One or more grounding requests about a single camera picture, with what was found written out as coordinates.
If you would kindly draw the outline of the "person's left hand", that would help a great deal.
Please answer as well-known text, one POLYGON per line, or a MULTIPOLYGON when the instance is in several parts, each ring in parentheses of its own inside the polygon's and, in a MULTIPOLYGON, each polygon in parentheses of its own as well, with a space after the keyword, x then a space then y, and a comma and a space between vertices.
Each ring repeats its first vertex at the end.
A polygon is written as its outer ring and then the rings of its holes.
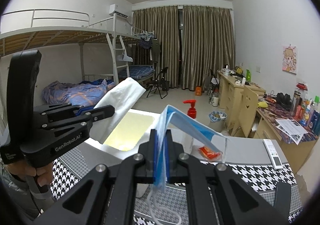
POLYGON ((40 168, 30 166, 25 160, 11 163, 5 166, 7 170, 20 179, 25 180, 26 176, 37 176, 39 186, 50 185, 53 181, 53 163, 40 168))

